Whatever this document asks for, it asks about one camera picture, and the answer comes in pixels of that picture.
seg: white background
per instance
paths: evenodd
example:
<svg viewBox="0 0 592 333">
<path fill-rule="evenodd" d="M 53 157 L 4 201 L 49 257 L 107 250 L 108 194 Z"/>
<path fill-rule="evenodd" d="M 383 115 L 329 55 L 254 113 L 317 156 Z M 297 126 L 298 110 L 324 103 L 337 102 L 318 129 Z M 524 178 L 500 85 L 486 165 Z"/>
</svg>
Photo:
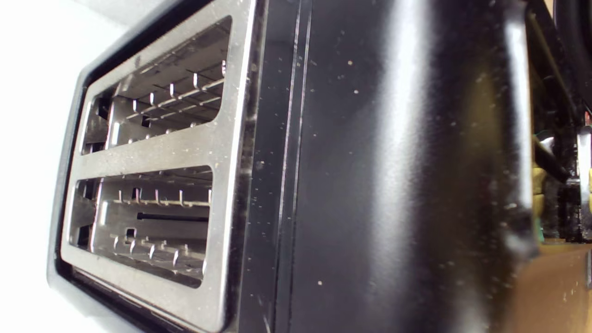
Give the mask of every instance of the white background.
<svg viewBox="0 0 592 333">
<path fill-rule="evenodd" d="M 127 13 L 105 15 L 125 1 L 0 5 L 0 331 L 102 331 L 49 289 L 47 241 L 78 74 L 156 4 L 127 0 Z"/>
</svg>

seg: black glossy surface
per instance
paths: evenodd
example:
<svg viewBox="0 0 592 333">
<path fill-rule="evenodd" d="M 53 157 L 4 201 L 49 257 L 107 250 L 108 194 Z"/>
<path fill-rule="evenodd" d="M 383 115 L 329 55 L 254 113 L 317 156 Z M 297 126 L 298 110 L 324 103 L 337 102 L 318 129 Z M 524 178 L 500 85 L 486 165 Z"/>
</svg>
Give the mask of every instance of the black glossy surface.
<svg viewBox="0 0 592 333">
<path fill-rule="evenodd" d="M 519 1 L 313 3 L 291 332 L 504 329 L 536 251 L 523 20 Z"/>
<path fill-rule="evenodd" d="M 554 2 L 554 19 L 573 65 L 577 89 L 588 106 L 592 105 L 592 7 L 589 0 Z"/>
</svg>

